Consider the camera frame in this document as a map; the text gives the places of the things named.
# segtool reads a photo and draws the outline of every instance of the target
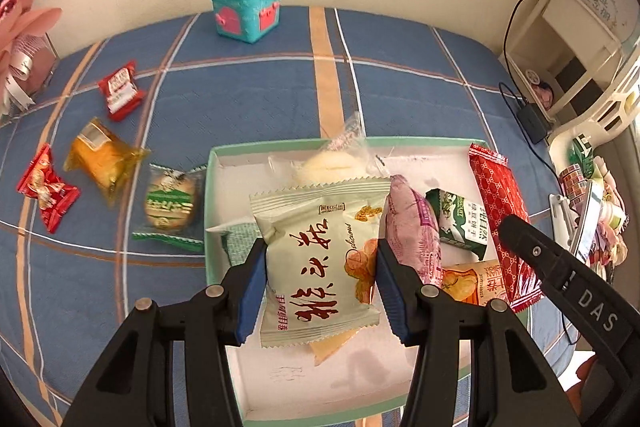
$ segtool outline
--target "teal snack wrapper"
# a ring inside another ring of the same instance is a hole
[[[425,197],[436,214],[440,240],[470,250],[482,261],[489,241],[489,221],[484,206],[441,188],[431,189]]]

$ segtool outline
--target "plastic wrapper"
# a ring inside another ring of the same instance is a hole
[[[325,143],[305,162],[282,161],[270,156],[270,165],[284,186],[319,185],[387,174],[367,147],[358,112],[344,123],[339,136]]]
[[[507,300],[497,259],[445,268],[441,288],[456,301],[469,304],[485,306],[491,299]]]
[[[540,280],[527,263],[501,244],[498,227],[502,219],[510,214],[527,222],[529,215],[507,158],[472,144],[469,147],[469,164],[476,177],[484,207],[489,209],[489,229],[500,261],[507,298],[513,311],[518,313],[542,298]]]
[[[412,266],[425,284],[440,286],[442,254],[431,205],[404,176],[391,176],[385,237],[398,263]]]
[[[251,198],[267,249],[263,346],[376,325],[376,250],[390,182],[363,178]]]
[[[349,330],[344,333],[338,333],[328,339],[309,343],[309,347],[311,347],[311,350],[314,352],[314,365],[320,365],[331,355],[337,353],[356,333],[358,333],[358,330]]]
[[[54,172],[51,146],[45,143],[24,172],[16,190],[28,198],[38,200],[45,227],[54,233],[60,219],[78,199],[78,187],[68,185]]]
[[[132,60],[98,82],[111,120],[122,120],[145,98],[145,91],[139,90],[133,81],[135,74],[136,61]]]
[[[149,164],[145,194],[146,223],[136,227],[133,239],[155,239],[191,251],[202,251],[204,240],[197,217],[202,213],[207,166],[187,172]]]
[[[111,204],[137,163],[149,152],[127,145],[94,118],[71,143],[63,168],[65,171],[81,168]]]
[[[262,237],[253,217],[242,217],[229,223],[216,225],[208,228],[207,232],[220,235],[222,248],[231,266],[244,263],[255,240]]]
[[[436,214],[440,240],[470,250],[482,261],[489,240],[489,223],[482,205],[440,188],[427,192],[426,198]]]

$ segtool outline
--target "red candy wrapper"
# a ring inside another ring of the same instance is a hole
[[[498,238],[498,226],[509,214],[529,222],[520,189],[508,167],[508,160],[478,145],[469,147],[469,164],[476,176],[482,202],[494,238],[507,296],[514,312],[520,312],[542,298],[540,280],[532,267],[505,248]]]
[[[135,74],[136,61],[132,60],[98,82],[100,92],[106,99],[111,120],[122,120],[145,98],[145,91],[139,90],[133,82]]]
[[[60,179],[52,163],[51,146],[45,143],[15,187],[28,198],[38,200],[42,220],[50,233],[56,231],[62,216],[80,195],[78,187],[67,185]]]

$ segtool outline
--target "green snack wrapper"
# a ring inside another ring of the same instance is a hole
[[[580,170],[585,179],[591,179],[594,172],[593,147],[584,134],[580,134],[572,140],[571,149],[569,149],[569,159],[572,164],[577,163],[580,166]]]
[[[191,251],[202,251],[199,217],[206,166],[187,172],[150,164],[144,201],[146,223],[136,227],[133,239],[155,239]]]
[[[440,240],[470,250],[482,261],[489,241],[489,222],[484,206],[441,188],[427,192],[426,199],[436,214]]]

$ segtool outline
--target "black power adapter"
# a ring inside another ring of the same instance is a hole
[[[516,112],[516,118],[532,144],[542,142],[551,133],[551,125],[535,103],[526,103],[521,106]]]

